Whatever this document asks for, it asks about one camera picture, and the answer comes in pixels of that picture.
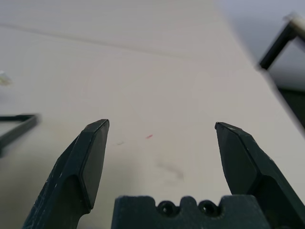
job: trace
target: black plastic part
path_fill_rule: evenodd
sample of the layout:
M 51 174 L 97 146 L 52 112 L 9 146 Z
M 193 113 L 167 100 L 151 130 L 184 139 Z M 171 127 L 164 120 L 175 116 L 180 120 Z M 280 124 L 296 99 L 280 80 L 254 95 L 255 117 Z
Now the black plastic part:
M 217 217 L 220 209 L 210 200 L 201 201 L 198 205 L 199 210 L 210 217 Z
M 277 56 L 281 53 L 284 47 L 289 41 L 296 37 L 296 32 L 290 24 L 287 24 L 277 39 L 274 41 L 273 45 L 270 47 L 268 52 L 265 54 L 263 59 L 260 61 L 261 68 L 267 70 Z
M 76 229 L 99 187 L 109 121 L 89 124 L 56 161 L 23 229 Z
M 0 116 L 0 122 L 20 122 L 18 126 L 0 136 L 0 154 L 2 149 L 18 137 L 32 129 L 38 123 L 37 115 L 21 114 L 16 116 Z
M 170 201 L 162 201 L 157 209 L 160 214 L 166 217 L 174 217 L 179 213 L 179 208 Z
M 159 211 L 162 203 L 156 208 L 152 197 L 117 198 L 111 229 L 271 229 L 253 196 L 224 196 L 217 217 L 202 213 L 192 197 L 181 199 L 174 216 Z
M 305 228 L 305 206 L 253 137 L 226 123 L 215 129 L 231 193 L 255 196 L 272 228 Z

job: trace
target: white wall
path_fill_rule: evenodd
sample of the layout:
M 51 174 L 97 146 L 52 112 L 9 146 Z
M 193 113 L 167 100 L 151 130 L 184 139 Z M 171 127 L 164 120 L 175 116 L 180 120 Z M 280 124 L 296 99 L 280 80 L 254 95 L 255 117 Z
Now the white wall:
M 259 61 L 286 24 L 284 16 L 296 12 L 305 17 L 303 0 L 219 0 L 219 5 L 255 61 Z M 292 42 L 270 68 L 281 87 L 305 90 L 305 52 Z

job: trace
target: stain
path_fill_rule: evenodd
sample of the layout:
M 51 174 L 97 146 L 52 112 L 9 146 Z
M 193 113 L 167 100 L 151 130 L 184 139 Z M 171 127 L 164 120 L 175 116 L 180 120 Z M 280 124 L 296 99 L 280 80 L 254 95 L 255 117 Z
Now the stain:
M 183 172 L 177 166 L 166 164 L 163 162 L 157 162 L 157 167 L 164 169 L 170 173 L 174 173 L 177 180 L 182 180 L 184 182 Z
M 117 146 L 120 146 L 120 145 L 123 145 L 125 142 L 121 141 L 121 142 L 118 142 L 116 145 Z

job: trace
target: screw hole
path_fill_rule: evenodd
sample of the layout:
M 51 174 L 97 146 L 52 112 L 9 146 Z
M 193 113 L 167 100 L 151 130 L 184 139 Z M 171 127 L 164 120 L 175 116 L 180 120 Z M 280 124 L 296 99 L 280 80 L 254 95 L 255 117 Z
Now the screw hole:
M 174 217 L 178 214 L 179 208 L 170 201 L 162 201 L 158 207 L 158 212 L 166 217 Z
M 198 208 L 207 216 L 216 217 L 219 215 L 219 208 L 209 200 L 201 201 L 198 205 Z

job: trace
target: table surface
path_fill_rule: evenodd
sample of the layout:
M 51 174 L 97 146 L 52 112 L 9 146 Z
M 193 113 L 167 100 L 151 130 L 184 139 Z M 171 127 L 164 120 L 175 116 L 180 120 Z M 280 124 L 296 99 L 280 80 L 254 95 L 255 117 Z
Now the table surface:
M 41 114 L 0 158 L 4 228 L 22 226 L 56 159 L 103 118 L 102 179 L 80 229 L 110 228 L 119 195 L 179 204 L 230 194 L 217 121 L 251 133 L 305 200 L 299 124 L 212 1 L 10 0 L 0 33 L 0 68 L 13 81 L 0 89 L 1 114 Z

